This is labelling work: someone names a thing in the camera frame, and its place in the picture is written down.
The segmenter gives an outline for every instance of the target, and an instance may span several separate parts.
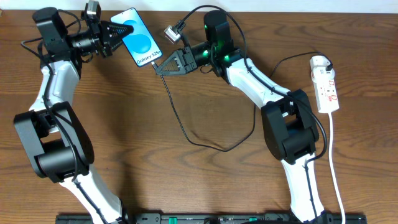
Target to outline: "white cable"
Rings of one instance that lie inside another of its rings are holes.
[[[338,205],[340,206],[341,224],[345,224],[346,223],[346,214],[344,212],[343,202],[341,201],[340,191],[338,190],[335,168],[333,166],[333,119],[331,117],[331,113],[328,113],[328,115],[329,115],[329,123],[330,123],[329,165],[330,165],[330,171],[331,171],[331,178],[333,179],[333,185],[335,186]]]

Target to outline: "white wall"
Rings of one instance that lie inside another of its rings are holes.
[[[0,0],[1,9],[41,9],[53,6],[83,10],[88,0]],[[191,11],[214,4],[227,11],[249,12],[368,12],[398,13],[398,0],[99,0],[102,10],[135,7],[149,11]]]

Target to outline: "wooden tabletop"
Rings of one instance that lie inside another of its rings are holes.
[[[39,36],[32,13],[4,11],[0,17],[0,223],[53,223],[59,213],[86,213],[69,191],[35,175],[12,123],[29,109],[42,82],[39,60],[20,46]],[[103,12],[102,19],[116,13]],[[163,58],[181,47],[170,44],[163,30],[185,14],[140,12]],[[232,15],[246,34],[250,58],[265,74],[280,59],[314,49],[332,59],[340,101],[333,113],[334,162],[345,209],[364,213],[369,223],[398,222],[398,15]],[[66,24],[72,21],[62,17]],[[235,44],[242,46],[231,27]],[[203,13],[189,18],[184,31],[193,44],[204,41]],[[309,59],[284,62],[273,80],[303,89],[316,111]],[[253,103],[214,73],[196,71],[166,81],[193,141],[229,147],[250,131]],[[255,132],[231,152],[193,146],[180,130],[161,79],[150,65],[138,68],[125,47],[84,64],[73,109],[93,143],[96,168],[131,211],[290,208],[285,172],[267,149],[258,109]],[[327,115],[316,114],[328,129]],[[316,161],[315,172],[322,204],[340,212],[327,155]]]

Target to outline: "white power strip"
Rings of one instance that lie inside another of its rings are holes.
[[[315,88],[315,96],[317,98],[317,105],[319,113],[329,114],[330,122],[330,142],[329,142],[329,165],[333,185],[335,186],[338,205],[341,211],[341,223],[346,223],[346,215],[344,212],[343,202],[341,201],[340,191],[337,186],[337,179],[335,168],[333,166],[333,120],[331,113],[339,108],[336,85],[335,85],[335,71],[331,69],[326,70],[330,65],[329,60],[324,56],[314,56],[310,60],[311,65],[311,79]]]
[[[311,78],[319,113],[331,113],[339,108],[335,86],[335,70],[327,71],[330,64],[324,56],[314,56],[310,60]]]

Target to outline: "brown wood surface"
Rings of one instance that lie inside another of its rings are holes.
[[[59,213],[86,213],[70,192],[34,174],[12,124],[15,114],[29,109],[42,82],[39,61],[19,45],[39,36],[32,13],[4,11],[0,17],[0,223],[53,223]],[[116,13],[103,12],[102,19]],[[185,14],[140,12],[165,56],[177,46],[163,30]],[[233,16],[246,34],[249,56],[264,73],[284,57],[313,49],[332,59],[340,99],[334,160],[345,209],[366,214],[369,223],[397,223],[398,15]],[[202,21],[203,13],[196,13],[187,22],[192,43],[205,39]],[[241,45],[237,29],[232,31]],[[305,90],[316,111],[309,58],[285,62],[273,79]],[[249,132],[252,103],[213,73],[194,72],[167,83],[194,141],[228,147]],[[290,207],[284,170],[267,150],[258,113],[254,134],[233,151],[192,146],[160,78],[150,65],[137,68],[124,47],[84,65],[73,108],[91,138],[99,173],[129,210],[262,213]],[[328,129],[327,116],[318,117]],[[327,155],[315,168],[322,204],[340,212]]]

